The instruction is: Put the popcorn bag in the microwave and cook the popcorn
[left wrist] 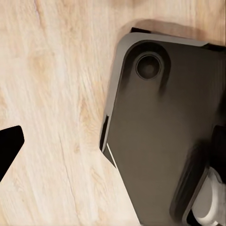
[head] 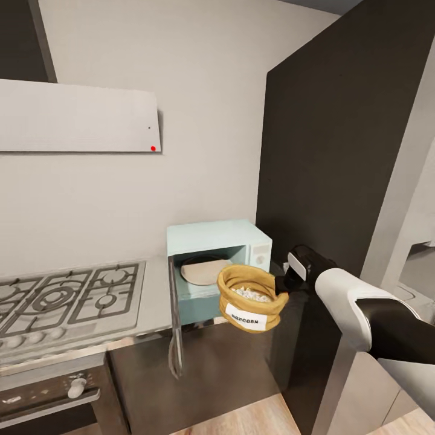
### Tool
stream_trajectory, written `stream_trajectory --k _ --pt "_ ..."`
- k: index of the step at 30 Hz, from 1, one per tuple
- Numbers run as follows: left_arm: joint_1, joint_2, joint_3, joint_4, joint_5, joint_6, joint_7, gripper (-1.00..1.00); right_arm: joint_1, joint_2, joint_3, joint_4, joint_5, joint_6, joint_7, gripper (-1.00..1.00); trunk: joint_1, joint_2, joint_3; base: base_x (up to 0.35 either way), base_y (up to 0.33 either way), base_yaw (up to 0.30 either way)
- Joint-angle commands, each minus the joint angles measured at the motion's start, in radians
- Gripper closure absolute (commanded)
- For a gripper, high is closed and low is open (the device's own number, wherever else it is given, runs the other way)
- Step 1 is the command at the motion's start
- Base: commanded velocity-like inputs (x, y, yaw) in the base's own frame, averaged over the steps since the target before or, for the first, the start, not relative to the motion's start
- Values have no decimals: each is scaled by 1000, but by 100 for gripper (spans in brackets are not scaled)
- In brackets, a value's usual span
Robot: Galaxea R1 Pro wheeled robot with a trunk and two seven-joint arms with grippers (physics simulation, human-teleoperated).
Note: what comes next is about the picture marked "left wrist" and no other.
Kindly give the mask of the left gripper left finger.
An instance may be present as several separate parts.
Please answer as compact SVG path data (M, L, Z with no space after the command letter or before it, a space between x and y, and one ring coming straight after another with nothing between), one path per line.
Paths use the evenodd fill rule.
M24 144L20 125L0 130L0 181Z

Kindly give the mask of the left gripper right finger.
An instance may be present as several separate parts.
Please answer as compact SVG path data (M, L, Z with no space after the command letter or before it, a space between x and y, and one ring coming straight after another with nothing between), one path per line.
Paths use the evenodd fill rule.
M215 125L211 142L226 163L226 127Z

